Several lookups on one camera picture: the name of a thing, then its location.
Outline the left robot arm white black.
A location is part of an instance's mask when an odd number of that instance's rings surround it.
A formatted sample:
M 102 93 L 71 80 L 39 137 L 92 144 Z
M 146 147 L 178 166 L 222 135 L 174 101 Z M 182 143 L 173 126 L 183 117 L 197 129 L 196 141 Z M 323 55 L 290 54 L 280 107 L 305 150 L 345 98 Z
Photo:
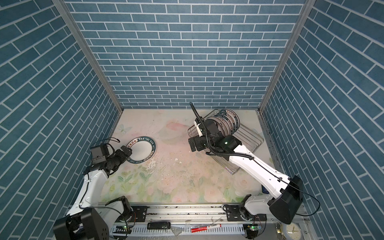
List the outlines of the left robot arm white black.
M 132 218 L 134 212 L 125 196 L 100 205 L 107 179 L 132 155 L 132 150 L 126 146 L 111 154 L 110 148 L 110 144 L 91 148 L 91 164 L 83 173 L 81 190 L 66 215 L 54 223 L 57 240 L 109 240 L 116 221 L 127 223 Z

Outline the round analog clock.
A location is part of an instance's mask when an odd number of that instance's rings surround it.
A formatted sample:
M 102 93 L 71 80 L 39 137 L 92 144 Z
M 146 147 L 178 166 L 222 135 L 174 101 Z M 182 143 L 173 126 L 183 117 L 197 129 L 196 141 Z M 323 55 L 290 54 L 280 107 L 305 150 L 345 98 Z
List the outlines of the round analog clock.
M 296 223 L 284 224 L 276 222 L 277 237 L 279 240 L 303 240 L 303 233 Z

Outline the large green rimmed lettered plate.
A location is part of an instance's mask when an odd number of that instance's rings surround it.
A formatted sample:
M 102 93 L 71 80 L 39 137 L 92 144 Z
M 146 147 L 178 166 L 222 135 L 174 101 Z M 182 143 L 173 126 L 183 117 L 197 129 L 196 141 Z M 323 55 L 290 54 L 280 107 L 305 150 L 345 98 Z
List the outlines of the large green rimmed lettered plate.
M 126 147 L 132 149 L 132 155 L 127 159 L 143 160 L 150 159 L 154 156 L 157 145 L 155 141 L 147 136 L 142 136 L 131 140 Z

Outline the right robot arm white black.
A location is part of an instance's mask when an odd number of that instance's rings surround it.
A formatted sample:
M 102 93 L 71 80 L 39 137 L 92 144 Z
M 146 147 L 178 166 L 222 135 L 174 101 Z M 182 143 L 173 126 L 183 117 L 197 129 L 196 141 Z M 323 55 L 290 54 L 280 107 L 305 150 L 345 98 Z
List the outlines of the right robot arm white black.
M 244 219 L 259 214 L 271 214 L 284 224 L 291 224 L 302 202 L 302 180 L 275 170 L 256 157 L 238 138 L 223 135 L 213 120 L 194 122 L 198 135 L 189 138 L 191 150 L 206 151 L 207 155 L 218 156 L 237 165 L 268 191 L 268 195 L 248 194 L 240 204 Z

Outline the rear plate in rack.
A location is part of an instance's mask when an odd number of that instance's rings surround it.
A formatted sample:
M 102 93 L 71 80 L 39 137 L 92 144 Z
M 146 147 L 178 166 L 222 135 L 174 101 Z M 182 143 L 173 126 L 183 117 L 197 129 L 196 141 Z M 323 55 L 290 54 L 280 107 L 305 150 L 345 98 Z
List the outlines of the rear plate in rack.
M 229 114 L 231 117 L 234 118 L 234 120 L 235 120 L 234 131 L 235 132 L 240 128 L 240 125 L 241 125 L 240 118 L 234 110 L 224 108 L 224 109 L 221 109 L 219 112 Z

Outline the green led circuit board right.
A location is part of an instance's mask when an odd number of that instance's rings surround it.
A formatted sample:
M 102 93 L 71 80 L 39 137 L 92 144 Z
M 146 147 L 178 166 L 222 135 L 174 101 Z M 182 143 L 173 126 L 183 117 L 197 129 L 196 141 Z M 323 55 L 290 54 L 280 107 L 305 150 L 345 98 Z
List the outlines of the green led circuit board right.
M 245 231 L 245 238 L 254 240 L 259 235 L 259 226 L 257 224 L 243 225 Z

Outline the aluminium mounting rail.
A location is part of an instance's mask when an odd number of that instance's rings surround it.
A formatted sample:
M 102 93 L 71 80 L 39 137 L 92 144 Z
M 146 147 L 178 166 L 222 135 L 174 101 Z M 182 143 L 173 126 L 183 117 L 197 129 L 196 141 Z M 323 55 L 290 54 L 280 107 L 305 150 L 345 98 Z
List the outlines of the aluminium mounting rail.
M 171 222 L 171 223 L 229 223 L 226 214 L 222 209 L 223 205 L 239 205 L 244 207 L 242 203 L 205 203 L 205 204 L 134 204 L 131 203 L 128 207 L 129 212 L 124 213 L 131 222 L 132 209 L 131 206 L 148 206 L 147 217 L 144 223 L 149 222 Z M 269 207 L 267 205 L 261 206 L 257 210 L 257 214 L 266 214 L 267 221 L 273 221 L 277 218 L 271 213 L 268 213 Z

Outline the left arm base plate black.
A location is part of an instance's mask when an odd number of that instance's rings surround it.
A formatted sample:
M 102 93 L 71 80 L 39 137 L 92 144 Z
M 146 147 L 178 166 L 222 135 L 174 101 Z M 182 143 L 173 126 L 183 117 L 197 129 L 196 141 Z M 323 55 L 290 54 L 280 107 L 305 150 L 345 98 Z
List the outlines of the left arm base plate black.
M 132 223 L 144 223 L 146 221 L 148 206 L 131 206 L 131 209 Z

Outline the small green red rimmed plate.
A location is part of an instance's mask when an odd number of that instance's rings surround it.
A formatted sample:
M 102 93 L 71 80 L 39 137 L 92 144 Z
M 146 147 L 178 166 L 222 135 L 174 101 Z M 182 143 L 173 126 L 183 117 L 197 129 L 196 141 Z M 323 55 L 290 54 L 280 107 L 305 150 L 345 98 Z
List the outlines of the small green red rimmed plate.
M 132 163 L 132 164 L 142 164 L 142 163 L 145 163 L 147 162 L 149 159 L 143 159 L 143 160 L 133 160 L 133 159 L 129 159 L 129 162 Z

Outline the green led circuit board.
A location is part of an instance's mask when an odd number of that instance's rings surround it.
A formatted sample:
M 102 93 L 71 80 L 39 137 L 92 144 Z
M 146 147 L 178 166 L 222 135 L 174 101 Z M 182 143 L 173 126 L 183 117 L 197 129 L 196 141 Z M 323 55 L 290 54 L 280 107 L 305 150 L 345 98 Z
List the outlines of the green led circuit board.
M 118 235 L 118 234 L 129 235 L 131 232 L 132 232 L 132 228 L 127 226 L 115 226 L 113 230 L 113 234 L 115 235 Z
M 259 226 L 257 224 L 243 225 L 245 231 L 245 238 L 254 240 L 259 235 Z

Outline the red marker pen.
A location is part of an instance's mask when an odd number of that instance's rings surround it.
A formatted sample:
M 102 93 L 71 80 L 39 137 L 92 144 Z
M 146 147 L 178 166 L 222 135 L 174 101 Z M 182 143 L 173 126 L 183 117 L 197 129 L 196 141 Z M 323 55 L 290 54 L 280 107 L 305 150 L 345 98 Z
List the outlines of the red marker pen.
M 203 232 L 203 231 L 208 231 L 208 230 L 217 229 L 221 227 L 222 227 L 221 224 L 214 224 L 214 225 L 209 225 L 204 227 L 192 228 L 191 233 Z

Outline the black remote device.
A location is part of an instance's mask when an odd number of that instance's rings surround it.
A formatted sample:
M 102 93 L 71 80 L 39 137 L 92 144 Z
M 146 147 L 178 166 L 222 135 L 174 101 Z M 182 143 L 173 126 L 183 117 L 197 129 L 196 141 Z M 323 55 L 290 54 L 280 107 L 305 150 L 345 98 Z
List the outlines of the black remote device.
M 150 222 L 147 225 L 148 230 L 169 230 L 170 228 L 170 222 Z

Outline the green led circuit board left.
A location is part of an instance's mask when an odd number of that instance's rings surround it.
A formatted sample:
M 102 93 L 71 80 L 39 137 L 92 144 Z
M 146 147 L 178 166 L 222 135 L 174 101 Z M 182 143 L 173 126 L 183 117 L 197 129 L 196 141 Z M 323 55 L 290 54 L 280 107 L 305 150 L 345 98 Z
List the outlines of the green led circuit board left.
M 118 234 L 129 235 L 131 232 L 132 232 L 132 228 L 127 226 L 115 226 L 113 230 L 113 234 L 115 235 L 118 235 Z

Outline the plate in rack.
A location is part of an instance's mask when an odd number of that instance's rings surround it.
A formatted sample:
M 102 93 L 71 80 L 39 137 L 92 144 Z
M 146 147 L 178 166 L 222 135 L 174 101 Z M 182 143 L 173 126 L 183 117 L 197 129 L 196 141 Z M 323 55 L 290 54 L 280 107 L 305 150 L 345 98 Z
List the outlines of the plate in rack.
M 235 120 L 234 120 L 234 118 L 231 117 L 229 114 L 226 114 L 226 113 L 220 113 L 220 112 L 218 112 L 217 114 L 221 114 L 221 115 L 227 117 L 229 120 L 231 120 L 231 122 L 233 123 L 233 126 L 235 126 Z
M 234 118 L 234 120 L 235 120 L 234 131 L 235 132 L 240 128 L 240 125 L 241 125 L 240 118 L 234 110 L 224 108 L 224 109 L 221 109 L 219 112 L 229 114 L 231 117 Z
M 229 135 L 229 129 L 227 128 L 227 126 L 225 125 L 225 122 L 222 119 L 217 117 L 209 117 L 208 120 L 212 120 L 217 123 L 218 129 L 220 130 L 220 132 L 224 137 Z
M 229 129 L 229 135 L 233 134 L 234 126 L 233 126 L 233 123 L 231 122 L 231 120 L 229 120 L 227 117 L 225 117 L 221 114 L 216 114 L 213 117 L 217 117 L 217 118 L 222 119 L 225 122 L 225 125 L 227 126 L 227 128 Z

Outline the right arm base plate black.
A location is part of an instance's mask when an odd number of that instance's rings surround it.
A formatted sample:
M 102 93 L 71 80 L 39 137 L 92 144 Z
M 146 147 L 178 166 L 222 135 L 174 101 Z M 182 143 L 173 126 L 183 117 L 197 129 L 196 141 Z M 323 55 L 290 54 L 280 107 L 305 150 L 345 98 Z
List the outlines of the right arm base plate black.
M 240 222 L 240 221 L 265 222 L 267 221 L 266 214 L 252 215 L 245 209 L 245 207 L 241 207 L 239 205 L 223 205 L 222 209 L 226 214 L 228 222 Z

